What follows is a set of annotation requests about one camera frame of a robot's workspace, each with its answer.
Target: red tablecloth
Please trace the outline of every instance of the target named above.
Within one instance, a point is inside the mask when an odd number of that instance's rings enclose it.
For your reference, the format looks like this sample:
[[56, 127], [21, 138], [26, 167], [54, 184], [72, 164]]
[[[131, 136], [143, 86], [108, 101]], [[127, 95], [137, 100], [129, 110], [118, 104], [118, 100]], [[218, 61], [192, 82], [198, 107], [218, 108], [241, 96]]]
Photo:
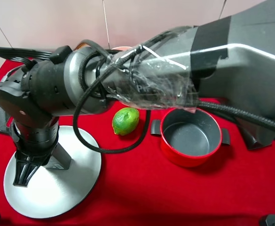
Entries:
[[[17, 64], [6, 62], [0, 79]], [[116, 103], [100, 115], [81, 116], [79, 126], [92, 134], [100, 147], [119, 148], [133, 143], [143, 127], [131, 135], [113, 134], [111, 120], [123, 107]], [[152, 111], [160, 119], [165, 111]], [[184, 169], [170, 163], [159, 149], [159, 137], [149, 134], [136, 149], [102, 156], [100, 177], [88, 197], [61, 216], [35, 220], [9, 206], [3, 177], [15, 151], [10, 137], [0, 135], [0, 214], [2, 225], [197, 225], [255, 226], [261, 216], [275, 213], [275, 142], [248, 151], [237, 127], [216, 117], [231, 135], [231, 147], [221, 147], [204, 165]], [[71, 125], [72, 117], [61, 117]]]

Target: lime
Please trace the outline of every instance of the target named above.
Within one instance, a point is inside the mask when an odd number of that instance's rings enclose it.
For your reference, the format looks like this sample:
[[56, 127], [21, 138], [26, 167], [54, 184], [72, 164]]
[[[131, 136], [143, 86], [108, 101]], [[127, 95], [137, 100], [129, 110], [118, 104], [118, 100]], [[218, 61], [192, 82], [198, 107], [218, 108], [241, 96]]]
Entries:
[[132, 107], [125, 107], [113, 117], [112, 127], [117, 135], [126, 135], [131, 133], [137, 127], [139, 121], [139, 111]]

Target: pot handle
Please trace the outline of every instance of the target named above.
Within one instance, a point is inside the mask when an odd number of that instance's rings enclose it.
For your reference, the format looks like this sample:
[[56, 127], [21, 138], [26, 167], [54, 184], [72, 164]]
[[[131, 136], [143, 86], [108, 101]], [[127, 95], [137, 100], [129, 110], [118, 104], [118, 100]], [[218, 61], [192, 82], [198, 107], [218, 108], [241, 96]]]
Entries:
[[152, 124], [151, 124], [151, 135], [154, 136], [161, 136], [160, 133], [160, 120], [154, 119], [152, 120]]
[[222, 144], [230, 145], [230, 136], [228, 129], [222, 128]]

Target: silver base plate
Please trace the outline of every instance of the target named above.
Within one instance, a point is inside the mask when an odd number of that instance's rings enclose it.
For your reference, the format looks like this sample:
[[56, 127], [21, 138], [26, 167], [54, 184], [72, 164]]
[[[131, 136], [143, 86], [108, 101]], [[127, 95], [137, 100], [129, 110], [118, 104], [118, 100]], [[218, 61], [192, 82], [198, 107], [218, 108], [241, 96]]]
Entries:
[[[95, 139], [80, 129], [93, 146]], [[4, 192], [8, 203], [18, 213], [30, 218], [51, 218], [78, 205], [93, 189], [101, 170], [101, 154], [85, 147], [71, 126], [61, 126], [59, 143], [71, 156], [68, 170], [40, 167], [27, 187], [13, 186], [16, 160], [10, 159], [4, 176]]]

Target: plastic wrap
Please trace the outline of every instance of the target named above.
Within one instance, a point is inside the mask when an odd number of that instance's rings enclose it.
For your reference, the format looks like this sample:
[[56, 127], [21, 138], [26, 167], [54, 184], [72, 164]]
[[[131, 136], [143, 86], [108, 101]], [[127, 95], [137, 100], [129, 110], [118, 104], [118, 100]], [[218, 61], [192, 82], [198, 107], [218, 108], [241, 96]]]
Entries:
[[106, 67], [116, 65], [132, 52], [141, 51], [122, 67], [118, 67], [104, 81], [104, 87], [127, 106], [192, 110], [190, 106], [198, 96], [190, 79], [189, 61], [185, 62], [184, 57], [174, 57], [188, 54], [183, 47], [177, 46], [181, 35], [188, 30], [189, 27], [174, 29], [170, 35], [152, 46], [141, 44], [114, 55]]

